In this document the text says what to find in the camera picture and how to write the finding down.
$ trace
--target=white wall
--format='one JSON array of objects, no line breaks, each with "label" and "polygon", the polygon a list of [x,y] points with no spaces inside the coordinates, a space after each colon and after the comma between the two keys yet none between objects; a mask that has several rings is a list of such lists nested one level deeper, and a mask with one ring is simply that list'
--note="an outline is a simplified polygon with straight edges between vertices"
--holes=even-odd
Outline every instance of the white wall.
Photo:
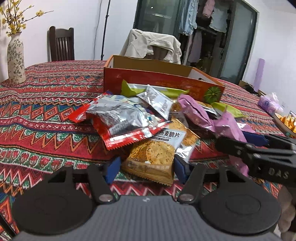
[{"label": "white wall", "polygon": [[[99,16],[100,0],[22,0],[23,7],[34,5],[27,10],[26,18],[33,16],[38,10],[54,10],[42,17],[27,23],[21,39],[24,42],[25,66],[48,61],[47,31],[50,26],[57,28],[74,28],[74,49],[76,60],[92,60],[94,36]],[[108,0],[102,0],[101,16],[96,39],[95,59],[101,59],[102,37]],[[137,0],[111,0],[107,32],[105,39],[104,59],[112,54],[119,54],[121,48],[133,27]],[[10,41],[0,31],[0,82],[7,79],[7,45]]]},{"label": "white wall", "polygon": [[253,49],[243,80],[253,84],[265,59],[260,90],[276,92],[284,111],[296,111],[296,9],[287,0],[246,0],[259,12]]}]

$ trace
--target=table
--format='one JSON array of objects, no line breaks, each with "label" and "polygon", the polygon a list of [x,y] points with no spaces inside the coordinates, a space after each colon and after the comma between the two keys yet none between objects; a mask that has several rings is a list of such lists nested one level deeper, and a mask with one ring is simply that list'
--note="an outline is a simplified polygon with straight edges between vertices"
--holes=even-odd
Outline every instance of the table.
[{"label": "table", "polygon": [[[74,124],[67,117],[103,91],[104,61],[63,61],[36,64],[26,69],[26,82],[0,85],[0,211],[13,226],[11,206],[15,198],[36,185],[46,174],[65,164],[86,168],[90,162],[107,160],[116,151],[105,152],[101,139],[89,122]],[[273,119],[258,105],[258,97],[223,81],[221,102],[240,109],[243,119],[258,133],[281,134]],[[209,161],[216,168],[227,160]],[[280,186],[260,183],[277,196]],[[78,184],[89,195],[86,184]],[[204,192],[215,189],[205,185]],[[182,185],[178,180],[166,187],[119,173],[111,185],[115,195],[172,195]],[[7,235],[0,228],[0,240]]]}]

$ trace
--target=ceramic vase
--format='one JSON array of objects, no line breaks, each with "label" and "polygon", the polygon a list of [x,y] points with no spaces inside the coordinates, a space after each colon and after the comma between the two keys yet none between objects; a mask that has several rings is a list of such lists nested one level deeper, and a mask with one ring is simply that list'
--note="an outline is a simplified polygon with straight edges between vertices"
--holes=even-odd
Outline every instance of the ceramic vase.
[{"label": "ceramic vase", "polygon": [[7,47],[8,78],[10,85],[18,85],[26,80],[24,45],[20,33],[12,34]]}]

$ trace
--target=red snack bag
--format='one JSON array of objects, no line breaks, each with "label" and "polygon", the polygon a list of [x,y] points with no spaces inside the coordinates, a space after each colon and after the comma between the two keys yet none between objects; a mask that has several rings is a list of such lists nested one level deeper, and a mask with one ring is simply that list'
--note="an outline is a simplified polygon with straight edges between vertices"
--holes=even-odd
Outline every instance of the red snack bag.
[{"label": "red snack bag", "polygon": [[87,109],[99,98],[108,95],[107,93],[100,94],[98,97],[94,98],[90,103],[84,104],[83,106],[79,107],[76,111],[72,112],[68,118],[69,120],[80,123],[86,120],[86,111]]},{"label": "red snack bag", "polygon": [[169,123],[124,96],[106,93],[69,116],[74,122],[86,118],[92,119],[107,150],[150,138]]}]

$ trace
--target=chair back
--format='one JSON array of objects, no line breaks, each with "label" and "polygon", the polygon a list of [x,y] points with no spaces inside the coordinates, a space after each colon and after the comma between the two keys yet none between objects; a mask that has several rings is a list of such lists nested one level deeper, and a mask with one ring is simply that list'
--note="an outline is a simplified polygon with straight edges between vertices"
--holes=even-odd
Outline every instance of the chair back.
[{"label": "chair back", "polygon": [[49,28],[49,45],[52,61],[74,59],[74,28]]}]

